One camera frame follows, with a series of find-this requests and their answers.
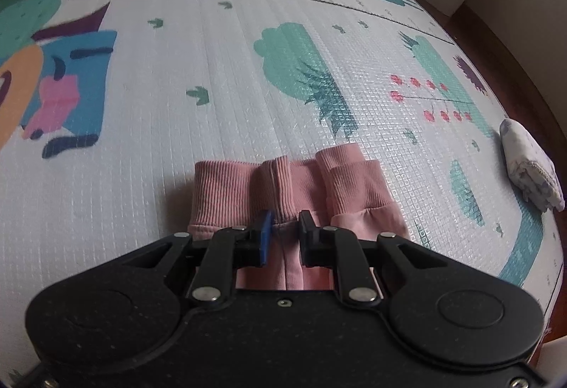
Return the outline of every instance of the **pink sweatpants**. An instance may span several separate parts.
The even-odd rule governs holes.
[[[319,151],[315,159],[286,156],[262,164],[201,161],[195,164],[195,192],[188,231],[208,239],[215,231],[248,225],[260,210],[274,213],[268,262],[243,268],[236,285],[246,289],[332,289],[326,268],[303,268],[297,216],[310,210],[318,226],[353,231],[375,240],[383,231],[407,235],[404,218],[390,196],[380,162],[367,161],[356,143]]]

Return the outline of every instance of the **screw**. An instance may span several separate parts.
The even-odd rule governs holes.
[[[289,308],[291,305],[293,305],[293,302],[287,298],[278,300],[278,306],[281,306],[282,308]]]
[[[220,297],[220,290],[215,287],[203,286],[195,289],[192,296],[200,302],[214,302]]]
[[[514,378],[510,382],[511,388],[528,388],[528,386],[529,386],[528,380],[522,377]]]
[[[373,302],[376,300],[378,294],[375,290],[369,289],[368,287],[355,287],[351,289],[349,292],[350,299],[354,300],[355,302]]]

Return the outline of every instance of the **small green leaf print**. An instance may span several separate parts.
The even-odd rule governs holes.
[[[198,85],[194,90],[186,92],[188,97],[198,98],[197,106],[206,105],[209,102],[209,91],[202,85]]]
[[[413,132],[411,130],[409,130],[409,128],[406,128],[404,130],[404,135],[410,141],[411,144],[417,144],[417,138],[413,134]]]
[[[153,20],[148,20],[147,22],[151,24],[151,27],[153,29],[158,29],[163,26],[163,20],[161,18],[154,18]]]

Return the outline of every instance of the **foam play mat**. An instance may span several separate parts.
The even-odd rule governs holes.
[[[411,239],[549,319],[551,212],[507,178],[497,98],[413,0],[0,0],[0,377],[42,288],[189,221],[195,162],[356,142]]]

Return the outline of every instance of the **clutter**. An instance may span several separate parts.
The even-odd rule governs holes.
[[[524,199],[532,201],[542,212],[563,210],[565,201],[555,166],[529,132],[519,122],[504,119],[500,136],[508,176],[522,190]]]

